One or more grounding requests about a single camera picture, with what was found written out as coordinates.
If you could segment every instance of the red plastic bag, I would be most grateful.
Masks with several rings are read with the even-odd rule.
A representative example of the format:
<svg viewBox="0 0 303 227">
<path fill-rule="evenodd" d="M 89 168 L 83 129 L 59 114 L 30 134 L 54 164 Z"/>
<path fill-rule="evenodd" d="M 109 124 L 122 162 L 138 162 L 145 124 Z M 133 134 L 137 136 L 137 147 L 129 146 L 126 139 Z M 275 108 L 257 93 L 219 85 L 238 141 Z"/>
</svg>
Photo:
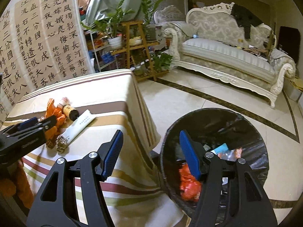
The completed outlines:
<svg viewBox="0 0 303 227">
<path fill-rule="evenodd" d="M 197 202 L 202 188 L 201 182 L 197 181 L 196 178 L 190 174 L 186 163 L 179 169 L 179 173 L 181 176 L 180 191 L 182 199 Z"/>
</svg>

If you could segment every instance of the white tube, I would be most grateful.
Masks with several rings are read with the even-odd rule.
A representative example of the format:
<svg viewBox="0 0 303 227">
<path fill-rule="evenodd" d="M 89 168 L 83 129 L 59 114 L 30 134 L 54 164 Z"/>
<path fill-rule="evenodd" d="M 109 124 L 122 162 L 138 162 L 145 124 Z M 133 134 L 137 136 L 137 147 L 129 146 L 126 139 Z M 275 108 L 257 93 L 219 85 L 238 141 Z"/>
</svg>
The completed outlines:
<svg viewBox="0 0 303 227">
<path fill-rule="evenodd" d="M 75 139 L 77 135 L 89 125 L 95 116 L 86 110 L 83 114 L 79 116 L 72 124 L 69 126 L 65 132 L 58 136 L 56 140 L 56 149 L 58 153 L 64 153 L 68 145 Z"/>
</svg>

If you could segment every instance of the white floor tile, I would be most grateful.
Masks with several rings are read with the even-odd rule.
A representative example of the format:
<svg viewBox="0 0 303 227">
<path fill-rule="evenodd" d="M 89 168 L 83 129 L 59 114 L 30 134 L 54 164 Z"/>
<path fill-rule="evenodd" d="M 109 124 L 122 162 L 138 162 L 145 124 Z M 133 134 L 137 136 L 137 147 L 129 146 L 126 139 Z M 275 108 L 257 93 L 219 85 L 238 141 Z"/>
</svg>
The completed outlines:
<svg viewBox="0 0 303 227">
<path fill-rule="evenodd" d="M 285 219 L 291 210 L 292 208 L 274 209 L 278 224 L 280 224 L 282 220 Z"/>
<path fill-rule="evenodd" d="M 175 82 L 192 89 L 219 86 L 224 84 L 220 80 L 210 79 L 207 76 L 201 76 L 191 72 L 186 72 L 182 69 L 173 69 L 170 73 L 161 77 L 171 82 Z"/>
<path fill-rule="evenodd" d="M 144 80 L 142 82 L 139 82 L 138 83 L 138 87 L 139 87 L 139 90 L 141 92 L 143 92 L 148 86 L 150 86 L 154 81 L 151 81 L 151 80 Z"/>
<path fill-rule="evenodd" d="M 169 73 L 160 77 L 161 79 L 177 83 L 188 88 L 192 88 L 189 82 L 186 80 L 186 72 L 181 71 L 179 69 L 173 69 Z"/>
<path fill-rule="evenodd" d="M 270 199 L 295 201 L 303 191 L 303 146 L 266 127 L 269 173 L 264 189 Z"/>
<path fill-rule="evenodd" d="M 157 82 L 149 85 L 142 95 L 161 135 L 161 141 L 154 149 L 158 153 L 166 130 L 183 115 L 201 108 L 205 102 L 203 98 Z"/>
<path fill-rule="evenodd" d="M 228 110 L 231 110 L 227 107 L 224 107 L 220 104 L 217 104 L 217 103 L 214 103 L 214 102 L 211 102 L 209 100 L 206 100 L 202 106 L 202 108 L 208 108 L 208 107 L 214 107 L 214 108 L 223 108 L 223 109 L 228 109 Z"/>
<path fill-rule="evenodd" d="M 296 131 L 294 129 L 294 122 L 292 120 L 290 113 L 283 114 L 280 118 L 275 120 L 274 123 L 290 131 L 292 134 L 296 134 Z"/>
<path fill-rule="evenodd" d="M 272 122 L 275 122 L 279 118 L 281 118 L 284 114 L 288 114 L 290 116 L 290 111 L 287 106 L 287 102 L 284 98 L 283 94 L 280 94 L 276 101 L 276 108 L 272 109 L 269 103 L 264 100 L 259 95 L 254 95 L 249 91 L 241 90 L 238 88 L 234 88 L 230 85 L 223 85 L 223 86 L 214 86 L 208 88 L 200 88 L 199 91 L 209 94 L 211 96 L 220 98 L 224 101 L 237 105 L 241 108 L 244 108 L 248 111 L 251 111 L 254 114 L 257 114 L 265 119 L 268 119 Z M 279 120 L 279 125 L 284 129 L 293 132 L 293 125 L 289 122 L 281 122 Z"/>
</svg>

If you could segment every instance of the cardboard box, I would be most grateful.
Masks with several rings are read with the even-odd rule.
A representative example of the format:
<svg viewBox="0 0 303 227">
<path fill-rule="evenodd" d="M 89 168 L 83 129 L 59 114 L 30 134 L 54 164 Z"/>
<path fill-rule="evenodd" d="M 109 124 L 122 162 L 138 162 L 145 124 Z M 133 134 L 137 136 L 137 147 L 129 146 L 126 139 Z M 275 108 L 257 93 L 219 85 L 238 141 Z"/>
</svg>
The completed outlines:
<svg viewBox="0 0 303 227">
<path fill-rule="evenodd" d="M 286 95 L 289 99 L 297 102 L 302 94 L 302 91 L 298 90 L 297 88 L 293 87 L 291 82 L 288 79 L 285 79 L 283 90 L 285 91 Z"/>
</svg>

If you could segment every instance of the metal screw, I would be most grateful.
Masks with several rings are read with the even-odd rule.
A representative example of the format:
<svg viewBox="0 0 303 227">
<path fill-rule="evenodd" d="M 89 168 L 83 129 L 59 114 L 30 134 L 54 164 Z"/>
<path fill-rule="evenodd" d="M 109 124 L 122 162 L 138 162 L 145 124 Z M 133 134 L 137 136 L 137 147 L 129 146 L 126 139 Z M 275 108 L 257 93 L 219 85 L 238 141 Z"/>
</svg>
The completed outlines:
<svg viewBox="0 0 303 227">
<path fill-rule="evenodd" d="M 212 158 L 212 157 L 214 157 L 214 154 L 211 153 L 211 152 L 207 152 L 207 153 L 205 154 L 205 156 L 206 156 L 207 158 Z"/>
<path fill-rule="evenodd" d="M 238 161 L 239 161 L 240 164 L 245 164 L 246 163 L 245 159 L 243 159 L 243 158 L 238 159 Z"/>
<path fill-rule="evenodd" d="M 90 158 L 95 158 L 95 157 L 97 157 L 97 153 L 96 152 L 91 152 L 88 156 L 90 157 Z"/>
<path fill-rule="evenodd" d="M 59 159 L 57 159 L 57 163 L 58 163 L 59 165 L 63 164 L 63 163 L 64 163 L 64 158 L 59 158 Z"/>
</svg>

